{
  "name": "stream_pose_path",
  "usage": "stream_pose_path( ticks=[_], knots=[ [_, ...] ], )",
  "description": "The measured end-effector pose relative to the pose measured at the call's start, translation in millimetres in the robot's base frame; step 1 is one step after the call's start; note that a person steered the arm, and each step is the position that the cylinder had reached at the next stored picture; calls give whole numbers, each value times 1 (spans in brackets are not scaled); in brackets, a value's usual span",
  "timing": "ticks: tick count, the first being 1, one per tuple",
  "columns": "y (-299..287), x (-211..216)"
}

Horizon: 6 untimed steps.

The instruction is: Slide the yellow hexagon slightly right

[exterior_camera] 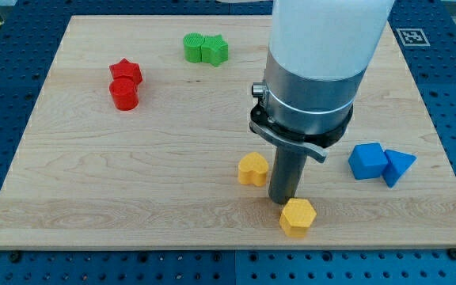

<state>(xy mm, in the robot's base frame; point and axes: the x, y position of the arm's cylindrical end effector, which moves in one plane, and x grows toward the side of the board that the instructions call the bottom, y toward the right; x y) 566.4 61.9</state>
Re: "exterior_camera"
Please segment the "black clamp with silver lever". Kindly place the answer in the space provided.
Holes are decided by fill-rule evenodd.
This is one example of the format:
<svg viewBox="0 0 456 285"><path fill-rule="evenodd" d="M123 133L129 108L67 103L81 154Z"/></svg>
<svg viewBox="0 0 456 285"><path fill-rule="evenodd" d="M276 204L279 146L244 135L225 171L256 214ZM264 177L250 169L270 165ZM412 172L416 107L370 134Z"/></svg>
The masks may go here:
<svg viewBox="0 0 456 285"><path fill-rule="evenodd" d="M277 148L306 155L323 163L328 156L326 149L342 138L351 121L352 114L353 107L350 107L347 117L340 126L322 134L305 135L272 122L264 108L260 104L256 104L250 112L249 129Z"/></svg>

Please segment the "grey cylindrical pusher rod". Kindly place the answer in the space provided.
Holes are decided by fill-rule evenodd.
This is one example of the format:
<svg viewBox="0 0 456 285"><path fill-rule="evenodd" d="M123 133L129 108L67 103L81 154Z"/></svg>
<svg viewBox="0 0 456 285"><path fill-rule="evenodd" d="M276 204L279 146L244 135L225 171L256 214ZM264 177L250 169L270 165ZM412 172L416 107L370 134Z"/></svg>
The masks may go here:
<svg viewBox="0 0 456 285"><path fill-rule="evenodd" d="M283 147L275 151L272 175L268 187L270 199L277 204L285 204L295 197L307 156Z"/></svg>

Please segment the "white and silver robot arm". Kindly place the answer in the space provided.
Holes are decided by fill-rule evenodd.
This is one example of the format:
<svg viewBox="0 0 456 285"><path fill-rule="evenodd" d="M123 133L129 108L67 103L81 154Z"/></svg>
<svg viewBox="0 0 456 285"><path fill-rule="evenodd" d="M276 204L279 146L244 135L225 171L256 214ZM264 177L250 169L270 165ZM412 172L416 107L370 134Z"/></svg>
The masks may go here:
<svg viewBox="0 0 456 285"><path fill-rule="evenodd" d="M307 158L344 135L393 0L275 0L250 130L275 146L270 199L295 196Z"/></svg>

